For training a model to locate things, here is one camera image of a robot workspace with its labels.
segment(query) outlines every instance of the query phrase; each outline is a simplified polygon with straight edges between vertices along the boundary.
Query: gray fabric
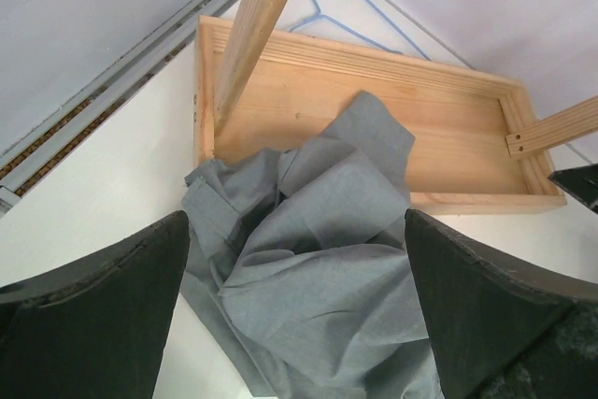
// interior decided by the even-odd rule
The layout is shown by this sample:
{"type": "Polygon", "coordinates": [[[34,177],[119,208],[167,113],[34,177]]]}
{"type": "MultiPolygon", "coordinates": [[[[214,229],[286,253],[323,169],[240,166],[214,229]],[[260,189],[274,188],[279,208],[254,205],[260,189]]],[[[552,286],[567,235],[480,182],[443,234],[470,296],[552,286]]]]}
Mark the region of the gray fabric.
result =
{"type": "Polygon", "coordinates": [[[402,250],[413,142],[361,93],[299,150],[186,178],[181,291],[254,395],[441,397],[402,250]]]}

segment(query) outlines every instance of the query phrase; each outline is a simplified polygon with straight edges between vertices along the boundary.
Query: white surface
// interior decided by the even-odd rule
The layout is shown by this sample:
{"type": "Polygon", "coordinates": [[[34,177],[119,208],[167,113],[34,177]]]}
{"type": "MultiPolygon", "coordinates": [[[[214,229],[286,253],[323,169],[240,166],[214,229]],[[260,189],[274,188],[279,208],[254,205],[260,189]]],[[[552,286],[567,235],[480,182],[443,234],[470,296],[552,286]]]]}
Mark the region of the white surface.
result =
{"type": "MultiPolygon", "coordinates": [[[[350,16],[358,18],[353,25],[362,33],[408,50],[359,0],[325,2],[324,11],[331,16],[345,14],[345,6],[351,6],[350,16]]],[[[310,12],[306,0],[291,0],[282,20],[288,25],[310,12]]],[[[405,20],[392,14],[397,21],[405,20]]],[[[319,25],[307,30],[316,34],[319,25]]],[[[437,45],[420,44],[434,58],[448,61],[437,45]]],[[[192,169],[192,96],[190,46],[0,220],[0,286],[101,249],[178,208],[183,177],[192,169]]],[[[565,147],[555,151],[555,162],[560,167],[583,164],[565,147]]],[[[598,218],[574,200],[541,215],[442,220],[523,259],[598,281],[598,218]]],[[[180,297],[155,397],[250,397],[230,361],[180,297]]]]}
{"type": "Polygon", "coordinates": [[[191,0],[0,0],[0,154],[191,0]]]}
{"type": "MultiPolygon", "coordinates": [[[[430,36],[422,32],[410,19],[384,0],[372,0],[396,25],[398,25],[418,46],[427,54],[433,55],[435,61],[449,64],[461,64],[459,61],[438,45],[430,36]]],[[[233,19],[238,9],[237,2],[222,14],[225,19],[233,19]]],[[[420,57],[418,52],[396,32],[380,15],[378,15],[364,0],[318,0],[322,12],[343,22],[356,32],[368,36],[389,49],[398,50],[405,55],[420,57]]],[[[277,28],[289,30],[299,21],[310,17],[316,12],[310,0],[289,0],[280,15],[277,28]]],[[[336,25],[327,21],[317,21],[299,29],[296,33],[325,37],[366,47],[374,47],[356,36],[352,36],[336,25]]]]}
{"type": "MultiPolygon", "coordinates": [[[[596,0],[392,0],[474,67],[520,78],[540,118],[598,94],[596,0]]],[[[578,142],[598,162],[598,135],[578,142]]]]}

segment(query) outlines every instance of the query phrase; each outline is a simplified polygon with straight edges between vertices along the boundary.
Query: white floor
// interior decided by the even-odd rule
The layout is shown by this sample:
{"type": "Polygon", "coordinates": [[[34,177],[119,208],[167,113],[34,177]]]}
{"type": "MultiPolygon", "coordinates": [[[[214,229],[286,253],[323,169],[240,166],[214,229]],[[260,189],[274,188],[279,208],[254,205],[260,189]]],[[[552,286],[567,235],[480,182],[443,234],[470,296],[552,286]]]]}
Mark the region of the white floor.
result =
{"type": "MultiPolygon", "coordinates": [[[[378,44],[418,54],[364,0],[319,1],[325,14],[378,44]]],[[[401,13],[374,1],[431,59],[459,64],[401,13]]],[[[279,27],[289,28],[314,11],[310,0],[290,0],[279,27]]],[[[299,31],[362,42],[326,20],[299,31]]],[[[183,177],[192,170],[193,84],[189,46],[0,220],[0,286],[101,249],[178,208],[183,177]]],[[[560,168],[585,164],[566,147],[554,150],[553,157],[560,168]]],[[[528,261],[598,281],[598,217],[575,200],[540,215],[442,220],[528,261]]],[[[251,397],[180,297],[154,397],[251,397]]]]}

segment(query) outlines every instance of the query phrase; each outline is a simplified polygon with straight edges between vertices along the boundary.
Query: black foam pad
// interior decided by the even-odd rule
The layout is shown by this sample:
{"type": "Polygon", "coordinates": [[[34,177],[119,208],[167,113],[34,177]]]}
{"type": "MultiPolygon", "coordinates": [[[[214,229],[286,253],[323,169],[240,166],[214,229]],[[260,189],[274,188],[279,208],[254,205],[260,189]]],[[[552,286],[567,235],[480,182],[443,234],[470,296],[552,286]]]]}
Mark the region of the black foam pad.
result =
{"type": "Polygon", "coordinates": [[[598,164],[557,170],[548,178],[579,203],[598,214],[598,164]]]}
{"type": "Polygon", "coordinates": [[[0,289],[0,397],[151,398],[188,250],[176,212],[0,289]]]}
{"type": "Polygon", "coordinates": [[[416,210],[406,213],[406,246],[447,399],[598,397],[596,284],[416,210]]]}

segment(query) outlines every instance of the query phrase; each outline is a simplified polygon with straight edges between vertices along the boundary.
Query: wooden box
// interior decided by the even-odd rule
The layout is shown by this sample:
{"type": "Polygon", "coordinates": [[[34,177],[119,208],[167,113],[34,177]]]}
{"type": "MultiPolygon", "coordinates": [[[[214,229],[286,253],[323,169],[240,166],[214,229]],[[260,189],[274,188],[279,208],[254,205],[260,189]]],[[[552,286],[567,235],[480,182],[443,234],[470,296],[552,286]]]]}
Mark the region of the wooden box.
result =
{"type": "Polygon", "coordinates": [[[197,162],[297,148],[360,91],[416,137],[406,172],[413,207],[432,214],[539,212],[565,204],[547,151],[511,156],[506,137],[536,123],[518,81],[310,36],[274,31],[215,135],[214,86],[233,23],[200,20],[197,162]]]}

